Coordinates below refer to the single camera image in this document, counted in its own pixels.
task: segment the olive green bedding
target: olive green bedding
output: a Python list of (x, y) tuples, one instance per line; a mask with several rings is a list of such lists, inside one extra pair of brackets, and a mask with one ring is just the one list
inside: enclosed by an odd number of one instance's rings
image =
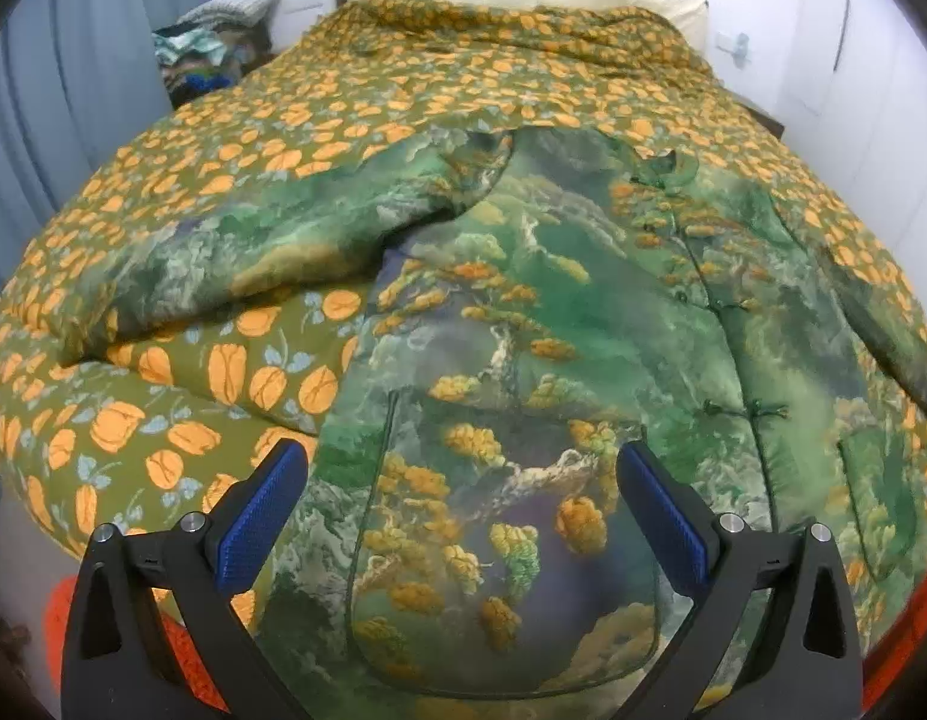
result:
[(927, 568), (905, 276), (637, 8), (351, 2), (30, 244), (0, 471), (64, 548), (207, 511), (280, 437), (311, 482), (234, 607), (320, 720), (618, 706), (687, 608), (630, 437), (754, 527), (829, 524), (865, 647)]

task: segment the red knitted fabric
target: red knitted fabric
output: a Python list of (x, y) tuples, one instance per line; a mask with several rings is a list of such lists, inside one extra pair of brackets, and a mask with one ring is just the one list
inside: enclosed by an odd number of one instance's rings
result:
[(869, 709), (892, 685), (927, 632), (927, 576), (906, 611), (863, 665), (863, 706)]
[[(47, 668), (50, 678), (56, 689), (60, 689), (60, 672), (63, 667), (63, 640), (67, 633), (67, 617), (70, 615), (70, 603), (73, 600), (73, 591), (76, 588), (76, 577), (64, 579), (54, 587), (47, 600), (47, 610), (44, 613), (44, 637), (47, 642)], [(180, 669), (187, 679), (187, 685), (193, 695), (205, 704), (218, 709), (226, 709), (226, 704), (220, 698), (220, 693), (210, 679), (206, 667), (200, 656), (196, 654), (193, 640), (187, 629), (176, 620), (161, 614), (167, 640), (173, 649), (173, 654), (180, 662)]]

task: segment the folded clothes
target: folded clothes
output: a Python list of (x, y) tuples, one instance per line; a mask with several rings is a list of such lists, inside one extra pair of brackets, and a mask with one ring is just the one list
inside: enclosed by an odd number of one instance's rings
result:
[(153, 33), (153, 45), (161, 67), (172, 67), (184, 56), (196, 53), (215, 67), (227, 55), (227, 46), (211, 29), (196, 28), (179, 35), (164, 36)]

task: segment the gray curtain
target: gray curtain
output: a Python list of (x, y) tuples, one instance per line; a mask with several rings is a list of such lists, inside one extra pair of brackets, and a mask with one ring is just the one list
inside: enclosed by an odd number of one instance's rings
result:
[(117, 148), (169, 113), (150, 30), (207, 0), (20, 0), (0, 33), (0, 290)]

